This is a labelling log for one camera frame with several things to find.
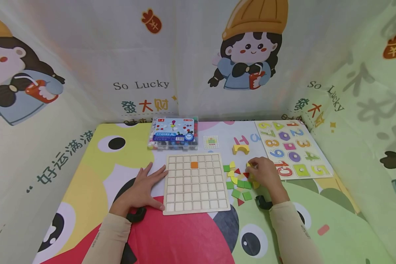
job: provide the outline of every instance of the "number 4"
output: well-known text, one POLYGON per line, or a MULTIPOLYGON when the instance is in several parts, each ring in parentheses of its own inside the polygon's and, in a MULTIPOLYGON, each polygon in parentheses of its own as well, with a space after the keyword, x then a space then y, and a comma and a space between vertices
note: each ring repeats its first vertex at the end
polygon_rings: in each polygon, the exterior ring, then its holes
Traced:
POLYGON ((307 156, 305 158, 307 161, 319 161, 320 160, 319 156, 317 156, 309 151, 305 151, 305 153, 307 154, 307 156))

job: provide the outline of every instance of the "wrist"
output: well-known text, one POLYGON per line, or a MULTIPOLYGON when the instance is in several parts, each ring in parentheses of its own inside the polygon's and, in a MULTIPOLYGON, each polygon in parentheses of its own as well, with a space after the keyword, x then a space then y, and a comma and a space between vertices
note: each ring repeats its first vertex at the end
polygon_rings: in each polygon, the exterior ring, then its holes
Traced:
POLYGON ((121 217, 126 217, 126 215, 129 213, 129 210, 131 210, 132 204, 128 201, 118 201, 116 200, 112 206, 110 207, 109 213, 121 216, 121 217))

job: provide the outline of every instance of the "wooden number puzzle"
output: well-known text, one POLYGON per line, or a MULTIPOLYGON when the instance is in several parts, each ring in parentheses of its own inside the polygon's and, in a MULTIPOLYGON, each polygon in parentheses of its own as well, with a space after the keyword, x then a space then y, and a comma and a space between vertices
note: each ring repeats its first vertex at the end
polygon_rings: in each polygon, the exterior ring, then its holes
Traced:
POLYGON ((219 136, 203 136, 204 138, 204 149, 220 149, 219 136))
POLYGON ((229 211, 220 153, 168 155, 163 215, 229 211))
POLYGON ((255 121, 265 152, 282 180, 331 178, 333 172, 309 131, 298 120, 255 121))

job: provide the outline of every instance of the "yellow arch block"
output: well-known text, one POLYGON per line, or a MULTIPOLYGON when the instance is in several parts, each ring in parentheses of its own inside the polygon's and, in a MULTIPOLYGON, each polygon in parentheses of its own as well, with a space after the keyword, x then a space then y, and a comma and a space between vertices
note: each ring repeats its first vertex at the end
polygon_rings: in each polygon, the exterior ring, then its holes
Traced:
POLYGON ((243 151, 245 155, 248 155, 248 153, 250 152, 250 147, 249 145, 233 145, 232 150, 233 150, 233 155, 236 155, 238 151, 243 151))

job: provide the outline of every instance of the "right hand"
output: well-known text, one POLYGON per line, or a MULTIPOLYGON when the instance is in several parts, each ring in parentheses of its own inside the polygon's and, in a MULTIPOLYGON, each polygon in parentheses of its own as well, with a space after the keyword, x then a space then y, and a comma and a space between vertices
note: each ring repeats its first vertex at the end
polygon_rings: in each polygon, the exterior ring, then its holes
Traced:
POLYGON ((252 158, 248 163, 252 167, 246 167, 246 172, 252 173, 262 186, 268 188, 274 184, 282 185, 277 168, 270 159, 266 157, 252 158))
POLYGON ((273 205, 290 201, 273 161, 260 157, 252 158, 248 163, 253 167, 246 167, 246 172, 252 173, 254 179, 267 188, 273 205))

